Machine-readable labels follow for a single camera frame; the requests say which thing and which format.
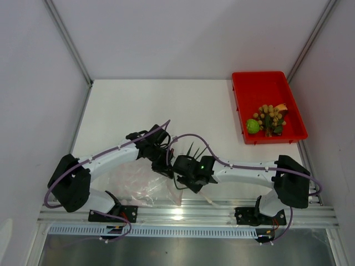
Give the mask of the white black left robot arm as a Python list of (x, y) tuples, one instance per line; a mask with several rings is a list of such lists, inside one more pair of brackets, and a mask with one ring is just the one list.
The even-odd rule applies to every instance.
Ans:
[(63, 207), (68, 213), (87, 210), (90, 222), (132, 223), (132, 206), (122, 205), (109, 191), (93, 189), (91, 183), (110, 170), (141, 158), (151, 162), (152, 171), (173, 178), (169, 165), (173, 152), (168, 148), (171, 136), (166, 127), (167, 124), (154, 125), (149, 131), (130, 133), (117, 145), (96, 155), (82, 158), (72, 154), (63, 156), (47, 184), (44, 205), (55, 208), (48, 201), (53, 195), (59, 202), (57, 207)]

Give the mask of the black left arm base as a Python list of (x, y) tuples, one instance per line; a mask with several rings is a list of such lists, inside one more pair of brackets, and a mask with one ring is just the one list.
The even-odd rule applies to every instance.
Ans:
[(118, 223), (123, 222), (111, 216), (117, 216), (126, 219), (130, 223), (135, 223), (138, 215), (138, 206), (114, 206), (113, 210), (109, 211), (107, 216), (99, 214), (96, 211), (90, 211), (88, 216), (89, 222), (103, 222), (103, 223)]

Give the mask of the clear pink-dotted zip bag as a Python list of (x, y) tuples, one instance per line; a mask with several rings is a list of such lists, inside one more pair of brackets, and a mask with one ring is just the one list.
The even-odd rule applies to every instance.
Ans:
[(158, 201), (180, 206), (182, 201), (182, 191), (175, 188), (174, 181), (153, 172), (143, 162), (137, 166), (125, 163), (113, 169), (109, 174), (108, 191), (121, 203), (140, 207), (152, 207)]

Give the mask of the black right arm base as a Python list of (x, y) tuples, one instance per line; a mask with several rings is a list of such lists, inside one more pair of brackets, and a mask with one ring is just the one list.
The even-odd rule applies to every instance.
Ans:
[(271, 217), (261, 214), (255, 207), (236, 207), (234, 216), (238, 225), (258, 227), (287, 224), (284, 210)]

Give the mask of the brown longan fruit bunch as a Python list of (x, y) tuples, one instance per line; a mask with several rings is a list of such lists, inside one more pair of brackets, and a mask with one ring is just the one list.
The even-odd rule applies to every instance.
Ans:
[(266, 137), (281, 136), (286, 125), (286, 115), (283, 116), (274, 111), (274, 107), (273, 105), (262, 105), (258, 112), (252, 115), (252, 118), (258, 121), (260, 130), (265, 133)]

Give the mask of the green spring onion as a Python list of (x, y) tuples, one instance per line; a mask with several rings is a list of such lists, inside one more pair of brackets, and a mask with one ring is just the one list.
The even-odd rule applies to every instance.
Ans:
[[(193, 146), (194, 143), (192, 143), (190, 145), (190, 148), (188, 149), (188, 152), (187, 154), (184, 154), (184, 155), (188, 155), (188, 156), (191, 156), (190, 155), (190, 152), (191, 152), (191, 149), (192, 149), (192, 146)], [(205, 147), (200, 153), (199, 152), (199, 148), (196, 150), (196, 152), (191, 156), (195, 159), (197, 159), (198, 161), (201, 160), (201, 158), (203, 157), (203, 153), (205, 152), (205, 150), (207, 149), (207, 147)], [(189, 190), (185, 185), (181, 184), (180, 182), (178, 182), (178, 175), (176, 173), (174, 173), (174, 177), (173, 177), (173, 181), (174, 181), (174, 186), (177, 190), (181, 190), (181, 191), (184, 191), (184, 190)], [(219, 206), (217, 203), (215, 203), (213, 200), (211, 200), (210, 198), (208, 198), (205, 194), (203, 194), (201, 192), (201, 190), (197, 193), (198, 195), (201, 195), (210, 205), (214, 206), (214, 207), (217, 207)]]

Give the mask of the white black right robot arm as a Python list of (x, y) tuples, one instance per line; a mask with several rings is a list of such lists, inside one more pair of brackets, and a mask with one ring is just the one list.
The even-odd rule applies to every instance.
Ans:
[(280, 155), (276, 161), (232, 162), (213, 156), (197, 160), (180, 155), (172, 170), (178, 181), (198, 193), (209, 183), (247, 183), (267, 187), (270, 192), (257, 199), (253, 217), (258, 223), (267, 223), (286, 207), (305, 209), (308, 207), (310, 172), (287, 155)]

